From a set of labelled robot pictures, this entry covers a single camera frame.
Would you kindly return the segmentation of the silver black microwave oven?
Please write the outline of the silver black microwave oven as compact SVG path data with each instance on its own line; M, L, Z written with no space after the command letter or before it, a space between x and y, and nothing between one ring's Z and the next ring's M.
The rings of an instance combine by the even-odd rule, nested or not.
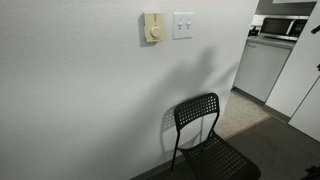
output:
M297 41L308 19L308 16L266 16L261 26L260 35Z

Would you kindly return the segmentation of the white door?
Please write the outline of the white door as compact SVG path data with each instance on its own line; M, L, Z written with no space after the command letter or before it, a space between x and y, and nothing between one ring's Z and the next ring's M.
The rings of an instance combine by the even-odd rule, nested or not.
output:
M320 1L309 19L274 85L265 106L276 114L292 117L319 76Z

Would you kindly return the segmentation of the beige wall thermostat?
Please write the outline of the beige wall thermostat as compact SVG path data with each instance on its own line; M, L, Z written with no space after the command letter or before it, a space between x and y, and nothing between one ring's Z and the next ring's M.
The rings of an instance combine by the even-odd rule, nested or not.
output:
M144 13L144 34L147 42L163 40L163 15L161 13Z

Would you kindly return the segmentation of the black perforated chair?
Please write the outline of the black perforated chair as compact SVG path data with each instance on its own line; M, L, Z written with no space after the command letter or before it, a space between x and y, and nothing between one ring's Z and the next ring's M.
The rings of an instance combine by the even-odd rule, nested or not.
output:
M181 130L209 114L216 114L216 118L207 138L191 148L180 148ZM259 167L214 131L220 116L219 97L216 93L203 94L178 104L173 115L177 131L174 152L180 151L183 154L198 180L259 180Z

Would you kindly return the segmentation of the small black countertop object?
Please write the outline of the small black countertop object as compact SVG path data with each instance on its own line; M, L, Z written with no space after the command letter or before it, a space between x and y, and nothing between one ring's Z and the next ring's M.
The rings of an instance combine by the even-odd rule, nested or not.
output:
M253 27L251 30L249 30L248 37L250 36L258 36L259 29L257 27Z

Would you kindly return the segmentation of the white kitchen base cabinet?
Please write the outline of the white kitchen base cabinet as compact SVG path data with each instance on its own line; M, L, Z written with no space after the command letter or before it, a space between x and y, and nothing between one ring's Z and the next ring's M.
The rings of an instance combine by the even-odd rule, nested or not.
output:
M265 102L289 53L289 49L248 41L234 86Z

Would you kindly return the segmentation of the grey kitchen countertop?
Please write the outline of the grey kitchen countertop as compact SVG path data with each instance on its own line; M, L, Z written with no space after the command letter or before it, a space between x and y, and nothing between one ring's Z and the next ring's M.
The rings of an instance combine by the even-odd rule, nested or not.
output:
M295 42L286 41L281 39L267 38L267 37L259 37L259 36L250 36L247 38L249 42L265 44L269 46L275 46L279 48L285 49L293 49L295 46Z

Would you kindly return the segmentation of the black object bottom right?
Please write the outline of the black object bottom right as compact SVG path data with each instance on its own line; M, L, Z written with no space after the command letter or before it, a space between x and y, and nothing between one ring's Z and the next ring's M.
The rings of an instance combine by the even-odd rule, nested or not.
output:
M301 180L320 180L320 166L311 166L306 169L307 175Z

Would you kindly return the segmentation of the white double switch plate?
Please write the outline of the white double switch plate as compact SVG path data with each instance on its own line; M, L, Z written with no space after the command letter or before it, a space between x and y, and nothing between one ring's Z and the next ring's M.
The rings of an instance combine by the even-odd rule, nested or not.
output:
M173 14L173 39L187 39L192 37L192 26L194 12L175 12ZM182 28L178 29L178 23L181 21L183 23ZM190 29L186 28L187 21L191 22Z

